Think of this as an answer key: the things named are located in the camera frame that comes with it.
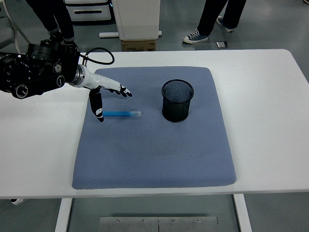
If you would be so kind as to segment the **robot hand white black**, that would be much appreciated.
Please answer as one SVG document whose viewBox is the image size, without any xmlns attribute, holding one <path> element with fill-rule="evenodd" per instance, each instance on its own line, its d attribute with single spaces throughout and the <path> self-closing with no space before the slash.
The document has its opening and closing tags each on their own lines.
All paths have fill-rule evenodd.
<svg viewBox="0 0 309 232">
<path fill-rule="evenodd" d="M 102 76 L 100 74 L 91 73 L 84 65 L 79 65 L 81 70 L 81 81 L 78 83 L 78 87 L 84 87 L 89 89 L 89 101 L 92 113 L 100 121 L 104 121 L 103 108 L 102 108 L 102 96 L 101 88 L 114 92 L 124 97 L 132 97 L 131 92 L 121 85 L 118 81 Z"/>
</svg>

